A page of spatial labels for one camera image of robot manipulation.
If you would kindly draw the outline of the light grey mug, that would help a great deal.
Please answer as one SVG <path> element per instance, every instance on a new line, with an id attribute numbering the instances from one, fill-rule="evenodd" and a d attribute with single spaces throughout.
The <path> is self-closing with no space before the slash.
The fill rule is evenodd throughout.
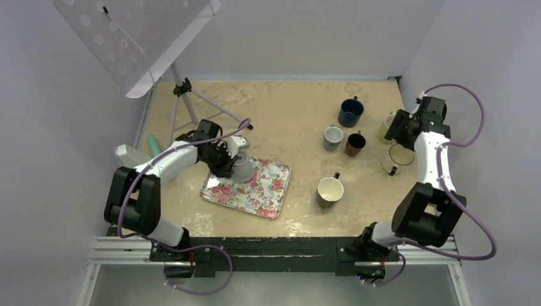
<path id="1" fill-rule="evenodd" d="M 247 182 L 251 180 L 254 172 L 255 171 L 248 154 L 244 150 L 240 151 L 232 166 L 232 180 L 239 183 Z"/>

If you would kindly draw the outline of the small blue-grey mug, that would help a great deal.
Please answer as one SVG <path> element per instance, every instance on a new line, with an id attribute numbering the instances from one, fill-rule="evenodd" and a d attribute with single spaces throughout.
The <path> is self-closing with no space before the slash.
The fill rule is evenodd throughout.
<path id="1" fill-rule="evenodd" d="M 331 124 L 323 134 L 324 149 L 328 152 L 335 151 L 341 144 L 343 138 L 343 131 L 339 127 L 336 127 L 334 124 Z"/>

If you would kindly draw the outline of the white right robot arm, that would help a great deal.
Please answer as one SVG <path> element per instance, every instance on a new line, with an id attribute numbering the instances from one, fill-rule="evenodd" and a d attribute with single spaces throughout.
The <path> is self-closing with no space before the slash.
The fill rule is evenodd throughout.
<path id="1" fill-rule="evenodd" d="M 452 233 L 463 211 L 452 202 L 446 190 L 458 200 L 450 177 L 447 151 L 443 144 L 450 140 L 450 127 L 444 124 L 445 101 L 424 96 L 417 100 L 413 112 L 398 110 L 385 139 L 417 155 L 418 181 L 397 207 L 389 222 L 374 222 L 364 228 L 355 240 L 360 255 L 374 259 L 388 255 L 392 242 L 415 242 L 421 246 L 441 247 Z"/>

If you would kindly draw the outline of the dark blue mug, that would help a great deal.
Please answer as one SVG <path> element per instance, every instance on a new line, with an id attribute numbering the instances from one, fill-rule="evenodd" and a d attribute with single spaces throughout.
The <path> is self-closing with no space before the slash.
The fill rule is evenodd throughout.
<path id="1" fill-rule="evenodd" d="M 352 128 L 358 124 L 364 111 L 365 107 L 357 96 L 346 99 L 341 103 L 337 117 L 338 122 L 345 128 Z"/>

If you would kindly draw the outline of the cream white mug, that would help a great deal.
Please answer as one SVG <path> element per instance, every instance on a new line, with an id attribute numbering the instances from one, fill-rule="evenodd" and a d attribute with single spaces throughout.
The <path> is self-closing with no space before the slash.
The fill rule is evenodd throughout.
<path id="1" fill-rule="evenodd" d="M 381 166 L 388 176 L 393 177 L 412 165 L 414 161 L 414 151 L 396 143 L 391 145 L 388 151 L 384 153 Z"/>

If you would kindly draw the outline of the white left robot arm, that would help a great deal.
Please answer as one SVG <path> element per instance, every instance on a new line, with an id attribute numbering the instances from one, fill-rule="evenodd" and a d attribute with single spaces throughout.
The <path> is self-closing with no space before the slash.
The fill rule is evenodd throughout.
<path id="1" fill-rule="evenodd" d="M 165 247 L 173 260 L 184 260 L 192 250 L 189 231 L 162 216 L 161 189 L 199 162 L 214 176 L 231 178 L 239 154 L 249 147 L 241 135 L 248 126 L 245 119 L 237 130 L 225 134 L 219 124 L 204 119 L 151 160 L 134 168 L 119 167 L 112 178 L 104 219 L 116 226 L 119 237 L 144 237 Z"/>

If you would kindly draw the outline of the black glossy mug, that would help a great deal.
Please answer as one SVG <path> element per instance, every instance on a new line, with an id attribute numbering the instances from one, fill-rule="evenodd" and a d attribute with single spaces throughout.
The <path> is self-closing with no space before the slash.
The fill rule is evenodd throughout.
<path id="1" fill-rule="evenodd" d="M 340 173 L 322 178 L 316 188 L 316 204 L 322 209 L 332 208 L 344 194 L 344 186 L 339 180 Z"/>

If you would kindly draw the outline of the small brown mug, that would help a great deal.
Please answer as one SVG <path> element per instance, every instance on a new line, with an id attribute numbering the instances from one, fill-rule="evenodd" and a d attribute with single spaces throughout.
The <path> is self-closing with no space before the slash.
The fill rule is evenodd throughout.
<path id="1" fill-rule="evenodd" d="M 356 157 L 366 146 L 366 139 L 361 130 L 351 134 L 346 141 L 345 153 L 349 157 Z"/>

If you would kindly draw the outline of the light green mug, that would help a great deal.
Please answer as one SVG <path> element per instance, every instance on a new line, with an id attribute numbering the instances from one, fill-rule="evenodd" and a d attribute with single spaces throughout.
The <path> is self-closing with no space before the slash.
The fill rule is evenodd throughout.
<path id="1" fill-rule="evenodd" d="M 396 114 L 395 112 L 391 112 L 390 114 L 388 114 L 380 126 L 380 129 L 378 132 L 378 139 L 382 143 L 385 143 L 385 144 L 392 143 L 391 140 L 387 140 L 385 138 L 385 135 L 387 134 L 387 131 L 389 130 L 389 127 L 392 124 L 392 121 L 394 120 L 395 114 Z"/>

